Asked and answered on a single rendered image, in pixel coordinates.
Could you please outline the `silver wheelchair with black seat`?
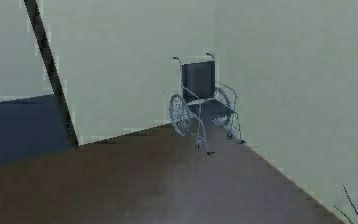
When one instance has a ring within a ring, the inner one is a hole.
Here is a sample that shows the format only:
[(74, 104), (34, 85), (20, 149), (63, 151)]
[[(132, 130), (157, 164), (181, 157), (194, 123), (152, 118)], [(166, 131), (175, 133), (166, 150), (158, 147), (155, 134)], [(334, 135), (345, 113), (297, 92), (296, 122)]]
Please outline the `silver wheelchair with black seat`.
[(207, 52), (211, 60), (183, 63), (179, 57), (180, 93), (174, 94), (169, 101), (169, 118), (174, 130), (183, 137), (195, 137), (195, 147), (205, 146), (206, 153), (212, 155), (207, 144), (205, 122), (226, 129), (229, 140), (236, 138), (245, 144), (241, 122), (236, 104), (236, 91), (216, 79), (215, 56)]

